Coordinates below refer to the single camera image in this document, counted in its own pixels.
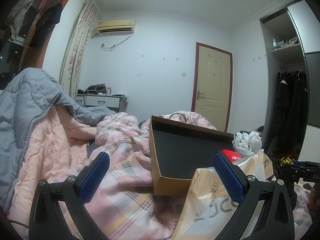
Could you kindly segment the white crumpled plastic bag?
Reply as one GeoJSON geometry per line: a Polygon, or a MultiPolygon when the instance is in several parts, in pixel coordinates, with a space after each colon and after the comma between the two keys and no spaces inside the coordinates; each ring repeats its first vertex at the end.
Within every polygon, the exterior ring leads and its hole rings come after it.
{"type": "Polygon", "coordinates": [[[238,152],[242,157],[247,157],[257,154],[262,149],[262,140],[258,132],[251,131],[238,132],[233,136],[233,148],[235,152],[238,152]]]}

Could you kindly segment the pink plaid quilt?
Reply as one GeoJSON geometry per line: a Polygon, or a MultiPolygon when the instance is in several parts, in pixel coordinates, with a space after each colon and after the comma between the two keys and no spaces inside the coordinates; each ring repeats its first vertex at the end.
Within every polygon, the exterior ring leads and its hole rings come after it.
{"type": "Polygon", "coordinates": [[[187,196],[153,194],[149,123],[126,113],[107,116],[97,126],[98,148],[110,168],[86,209],[109,239],[171,239],[187,196]]]}

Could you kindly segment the brown tray black lining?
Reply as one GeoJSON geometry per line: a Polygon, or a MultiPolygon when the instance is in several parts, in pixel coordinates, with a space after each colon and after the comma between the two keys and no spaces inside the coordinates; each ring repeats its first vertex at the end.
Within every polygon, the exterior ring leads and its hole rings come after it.
{"type": "Polygon", "coordinates": [[[196,169],[212,167],[213,154],[232,151],[232,141],[231,133],[152,116],[149,143],[154,195],[187,194],[196,169]]]}

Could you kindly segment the black yellow wet wipes pack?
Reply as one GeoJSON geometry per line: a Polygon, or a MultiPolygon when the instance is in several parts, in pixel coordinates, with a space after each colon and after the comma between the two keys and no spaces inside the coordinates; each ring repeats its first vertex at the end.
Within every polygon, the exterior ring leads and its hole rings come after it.
{"type": "Polygon", "coordinates": [[[290,158],[290,157],[282,157],[280,160],[279,160],[279,165],[280,167],[283,167],[285,165],[293,165],[293,160],[290,158]]]}

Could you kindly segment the dark hanging clothes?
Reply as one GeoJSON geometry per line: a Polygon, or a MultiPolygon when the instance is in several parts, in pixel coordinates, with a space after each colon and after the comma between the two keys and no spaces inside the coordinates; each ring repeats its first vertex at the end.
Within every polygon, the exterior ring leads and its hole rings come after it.
{"type": "Polygon", "coordinates": [[[306,73],[278,73],[277,82],[277,134],[283,140],[301,143],[308,104],[306,73]]]}

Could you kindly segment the black hanging jacket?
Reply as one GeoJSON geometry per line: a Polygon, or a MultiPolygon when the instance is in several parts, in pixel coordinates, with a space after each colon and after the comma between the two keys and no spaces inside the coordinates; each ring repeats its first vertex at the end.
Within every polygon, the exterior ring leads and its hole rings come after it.
{"type": "Polygon", "coordinates": [[[46,10],[36,23],[36,30],[30,42],[30,47],[42,47],[49,32],[60,22],[62,4],[57,3],[55,6],[46,10]]]}

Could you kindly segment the translucent beige plastic bag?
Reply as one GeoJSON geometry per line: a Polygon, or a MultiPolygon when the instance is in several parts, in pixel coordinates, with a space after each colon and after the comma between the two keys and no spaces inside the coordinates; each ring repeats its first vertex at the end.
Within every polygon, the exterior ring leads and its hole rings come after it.
{"type": "MultiPolygon", "coordinates": [[[[260,181],[273,177],[272,161],[258,154],[234,161],[246,175],[260,181]]],[[[248,237],[257,223],[264,201],[259,201],[246,230],[240,239],[248,237]]],[[[183,211],[171,239],[215,239],[238,207],[229,197],[216,170],[198,168],[195,171],[183,211]]]]}

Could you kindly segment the floral pink curtain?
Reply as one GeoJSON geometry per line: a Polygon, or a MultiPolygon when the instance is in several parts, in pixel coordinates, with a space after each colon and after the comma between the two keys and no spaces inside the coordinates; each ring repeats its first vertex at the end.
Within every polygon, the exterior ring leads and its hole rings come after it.
{"type": "Polygon", "coordinates": [[[63,91],[73,99],[76,98],[78,91],[83,55],[97,12],[93,1],[86,2],[73,29],[63,59],[59,83],[63,91]]]}

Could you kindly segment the beige wall air conditioner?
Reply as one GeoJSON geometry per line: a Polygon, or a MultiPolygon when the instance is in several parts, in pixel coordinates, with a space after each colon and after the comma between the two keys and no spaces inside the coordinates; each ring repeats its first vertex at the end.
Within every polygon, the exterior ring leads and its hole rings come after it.
{"type": "Polygon", "coordinates": [[[108,33],[133,33],[135,20],[111,20],[99,22],[97,31],[99,34],[108,33]]]}

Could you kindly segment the grey pink comforter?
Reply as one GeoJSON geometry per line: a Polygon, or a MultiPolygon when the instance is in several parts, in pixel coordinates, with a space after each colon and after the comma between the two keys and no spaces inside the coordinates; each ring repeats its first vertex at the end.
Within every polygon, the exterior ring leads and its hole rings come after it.
{"type": "Polygon", "coordinates": [[[82,107],[45,70],[26,68],[1,94],[1,207],[27,223],[39,180],[87,159],[96,126],[112,111],[82,107]]]}

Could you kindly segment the red white tissue pack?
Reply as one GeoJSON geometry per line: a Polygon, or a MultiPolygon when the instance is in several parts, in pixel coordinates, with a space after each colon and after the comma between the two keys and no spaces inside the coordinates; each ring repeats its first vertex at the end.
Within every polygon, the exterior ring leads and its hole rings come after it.
{"type": "Polygon", "coordinates": [[[237,161],[240,160],[242,158],[242,156],[235,151],[231,151],[231,150],[222,150],[222,152],[225,154],[225,156],[231,161],[237,161]]]}

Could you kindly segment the white grey desk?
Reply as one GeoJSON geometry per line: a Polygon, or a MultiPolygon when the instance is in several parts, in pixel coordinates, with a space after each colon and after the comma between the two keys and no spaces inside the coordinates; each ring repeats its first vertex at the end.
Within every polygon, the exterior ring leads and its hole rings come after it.
{"type": "Polygon", "coordinates": [[[107,96],[94,94],[78,94],[75,101],[83,107],[104,106],[108,109],[118,112],[125,112],[126,96],[107,96]]]}

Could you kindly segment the cream wooden door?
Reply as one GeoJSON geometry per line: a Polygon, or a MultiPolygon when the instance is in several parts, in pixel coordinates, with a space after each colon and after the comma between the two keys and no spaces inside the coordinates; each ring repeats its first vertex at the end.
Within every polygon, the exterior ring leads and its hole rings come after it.
{"type": "Polygon", "coordinates": [[[232,84],[232,53],[197,42],[191,110],[223,132],[229,123],[232,84]]]}

